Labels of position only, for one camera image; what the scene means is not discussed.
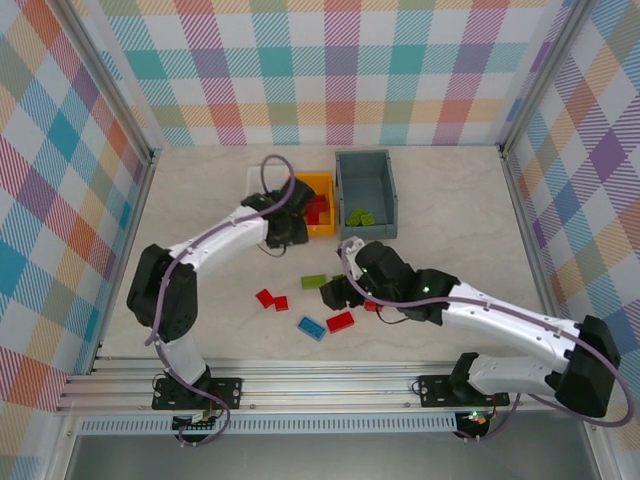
orange bin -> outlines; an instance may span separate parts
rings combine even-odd
[[[336,203],[331,172],[296,173],[296,178],[313,188],[316,195],[324,195],[329,202],[329,210],[320,213],[319,225],[307,225],[310,237],[334,235],[336,233]]]

vent grille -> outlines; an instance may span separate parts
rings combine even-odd
[[[173,434],[172,417],[85,417],[81,435]],[[211,433],[210,430],[198,433]],[[454,413],[413,414],[234,414],[225,434],[408,433],[456,430]]]

checkered backdrop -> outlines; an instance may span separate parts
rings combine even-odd
[[[513,168],[562,314],[608,323],[640,400],[640,0],[598,3]],[[611,436],[639,478],[638,418]]]
[[[97,2],[137,101],[87,14]],[[571,0],[74,3],[141,126],[144,102],[169,144],[410,145],[496,143]],[[546,9],[560,20],[535,62]]]
[[[44,0],[0,0],[0,479],[97,335],[143,163]]]

blue lego brick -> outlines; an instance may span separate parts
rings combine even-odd
[[[324,334],[327,332],[326,328],[322,325],[318,325],[308,317],[304,317],[300,320],[298,328],[317,341],[322,340],[322,337],[324,337]]]

white table surface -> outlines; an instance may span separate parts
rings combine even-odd
[[[184,147],[163,152],[127,265],[102,355],[153,357],[148,330],[126,308],[141,251],[169,247],[227,216],[244,197],[247,167],[268,153],[286,156],[297,170],[335,171],[337,150],[363,147]],[[493,296],[540,311],[532,275],[502,169],[493,147],[390,147],[399,198],[399,235],[385,241],[415,269],[437,268]],[[340,273],[339,238],[314,237],[271,258],[257,247],[215,271],[200,286],[194,334],[207,358],[410,361],[455,360],[463,352],[513,351],[491,337],[408,321],[381,323],[353,311],[353,327],[321,342],[297,323],[336,315],[319,291],[302,290],[300,277]],[[289,311],[264,310],[254,297],[268,288],[287,295]],[[401,315],[384,310],[389,320]]]

